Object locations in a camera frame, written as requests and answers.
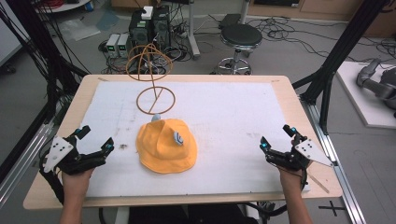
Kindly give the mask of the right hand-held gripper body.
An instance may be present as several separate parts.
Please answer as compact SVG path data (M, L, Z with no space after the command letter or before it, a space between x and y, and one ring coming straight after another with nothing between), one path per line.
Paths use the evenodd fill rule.
M274 156L266 156L267 162L282 166L292 171L306 169L312 161L332 167L331 160L311 139L307 139L297 146L293 146L290 151L276 151Z

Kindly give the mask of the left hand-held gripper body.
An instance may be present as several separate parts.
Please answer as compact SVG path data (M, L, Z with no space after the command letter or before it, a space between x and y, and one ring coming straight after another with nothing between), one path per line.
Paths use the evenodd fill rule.
M77 140L73 134L68 137L55 136L49 153L41 163L43 172L49 174L59 168L68 175L76 175L106 163L106 158L94 158L92 153L79 153Z

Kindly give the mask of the yellow bucket hat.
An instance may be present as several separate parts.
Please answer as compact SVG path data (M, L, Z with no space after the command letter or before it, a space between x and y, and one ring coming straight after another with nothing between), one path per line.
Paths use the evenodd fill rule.
M142 125L135 145L140 162L159 174L185 172L197 160L197 143L182 119L158 119Z

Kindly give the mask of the brown cable loop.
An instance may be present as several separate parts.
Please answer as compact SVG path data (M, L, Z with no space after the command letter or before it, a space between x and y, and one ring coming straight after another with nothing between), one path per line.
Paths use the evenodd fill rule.
M142 90L136 97L136 106L144 114L155 115L163 114L172 109L176 103L176 95L169 88L158 86L156 82L169 75L174 65L172 60L164 53L159 51L154 44L137 45L132 47L128 53L128 60L125 64L125 73L132 80L148 82L149 87ZM149 108L143 107L144 95L153 93L153 100ZM171 104L162 111L154 111L160 97L164 94L171 96Z

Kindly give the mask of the person's right hand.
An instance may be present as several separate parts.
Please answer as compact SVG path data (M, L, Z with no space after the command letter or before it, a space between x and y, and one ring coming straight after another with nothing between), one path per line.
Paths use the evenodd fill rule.
M292 171L280 166L278 166L277 169L280 173L280 183L284 195L287 198L301 196L303 171Z

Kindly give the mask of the thin wooden stick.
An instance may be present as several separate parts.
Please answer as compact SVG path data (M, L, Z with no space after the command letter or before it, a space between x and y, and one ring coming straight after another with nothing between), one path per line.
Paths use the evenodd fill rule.
M326 193L330 193L330 191L313 175L308 173L308 176L310 177L310 179L312 181L314 181L323 191L325 191Z

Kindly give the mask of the white platform board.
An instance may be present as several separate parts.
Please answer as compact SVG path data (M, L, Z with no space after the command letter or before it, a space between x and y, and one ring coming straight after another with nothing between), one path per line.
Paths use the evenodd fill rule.
M367 127L396 129L395 111L375 94L356 84L359 71L367 63L343 62L337 71L343 88Z

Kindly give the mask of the grey power supply unit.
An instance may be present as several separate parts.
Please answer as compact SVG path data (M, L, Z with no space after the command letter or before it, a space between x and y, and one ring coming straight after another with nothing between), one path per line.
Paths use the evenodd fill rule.
M118 40L118 50L121 58L128 57L128 42L129 42L129 35L121 34Z
M119 38L119 34L112 34L106 42L106 49L110 58L118 58L120 56L118 50Z

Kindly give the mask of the person's dark clothed legs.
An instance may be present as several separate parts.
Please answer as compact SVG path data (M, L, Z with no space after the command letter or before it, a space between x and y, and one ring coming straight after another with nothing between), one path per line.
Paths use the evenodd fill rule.
M189 204L131 207L128 224L259 224L237 204Z

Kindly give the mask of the black computer tower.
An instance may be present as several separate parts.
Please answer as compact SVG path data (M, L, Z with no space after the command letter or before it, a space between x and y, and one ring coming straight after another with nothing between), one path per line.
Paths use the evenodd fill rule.
M151 20L142 19L142 10L137 10L132 14L129 25L129 34L134 47L146 46L152 41L153 26Z
M157 49L164 50L170 46L170 14L169 6L157 7L153 11L153 41Z

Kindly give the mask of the white cabinet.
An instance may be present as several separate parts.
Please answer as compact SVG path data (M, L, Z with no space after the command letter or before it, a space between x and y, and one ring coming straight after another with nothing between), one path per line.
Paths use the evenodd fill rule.
M6 0L0 0L0 13L2 12L2 9L5 10L10 19L24 32L21 23L9 7ZM20 41L0 18L0 66L4 65L20 48Z

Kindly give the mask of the white round table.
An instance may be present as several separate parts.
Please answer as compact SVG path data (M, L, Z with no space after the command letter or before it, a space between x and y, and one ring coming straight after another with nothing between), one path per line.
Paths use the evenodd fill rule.
M63 12L74 8L82 7L87 3L89 3L90 1L91 0L78 0L78 2L75 4L64 3L59 7L39 7L37 10L43 10L44 12L48 12L48 13Z

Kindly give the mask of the white box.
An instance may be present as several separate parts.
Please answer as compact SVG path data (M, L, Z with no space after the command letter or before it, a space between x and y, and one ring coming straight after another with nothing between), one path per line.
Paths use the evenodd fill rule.
M142 20L150 20L153 15L153 7L152 6L144 6L141 13Z

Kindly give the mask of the black metal frame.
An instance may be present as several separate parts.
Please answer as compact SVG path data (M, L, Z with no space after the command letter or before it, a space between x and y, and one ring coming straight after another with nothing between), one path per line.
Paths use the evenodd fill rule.
M322 66L315 73L292 84L295 90L308 84L300 97L309 105L315 105L318 97L322 95L318 125L325 134L328 134L333 77L387 2L388 0L363 0Z
M42 124L48 124L55 116L55 106L64 96L71 96L77 92L78 82L75 76L85 77L90 74L87 69L81 69L66 60L56 47L47 26L40 16L40 8L33 4L33 0L5 0L21 27L28 34L22 37L20 26L17 25L2 9L0 3L0 19L21 43L22 48L29 54L38 71L47 82L47 102L37 114L34 121L23 134L17 145L7 155L0 165L0 184L9 176L11 169L21 157L24 148L33 138Z

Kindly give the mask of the white metal post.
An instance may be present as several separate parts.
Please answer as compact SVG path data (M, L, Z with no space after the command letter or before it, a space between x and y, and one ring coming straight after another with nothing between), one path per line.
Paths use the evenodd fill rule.
M189 6L189 31L188 39L191 46L191 54L194 60L198 60L201 56L197 41L194 36L194 0L188 0Z

